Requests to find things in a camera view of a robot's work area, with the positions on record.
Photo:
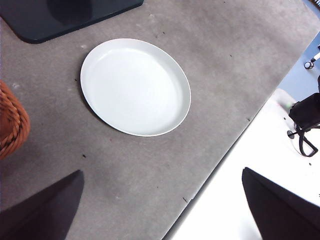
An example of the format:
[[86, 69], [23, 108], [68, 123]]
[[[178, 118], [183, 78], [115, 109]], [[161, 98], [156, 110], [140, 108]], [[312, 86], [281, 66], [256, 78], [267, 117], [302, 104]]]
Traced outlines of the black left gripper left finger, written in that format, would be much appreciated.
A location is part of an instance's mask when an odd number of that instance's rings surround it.
[[2, 240], [64, 240], [84, 189], [81, 170], [0, 212]]

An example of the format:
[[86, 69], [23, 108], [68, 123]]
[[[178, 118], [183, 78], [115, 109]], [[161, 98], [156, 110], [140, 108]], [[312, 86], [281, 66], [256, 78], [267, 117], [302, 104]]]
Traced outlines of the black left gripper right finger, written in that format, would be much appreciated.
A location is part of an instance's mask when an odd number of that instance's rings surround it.
[[242, 170], [250, 212], [264, 240], [318, 240], [320, 207], [254, 170]]

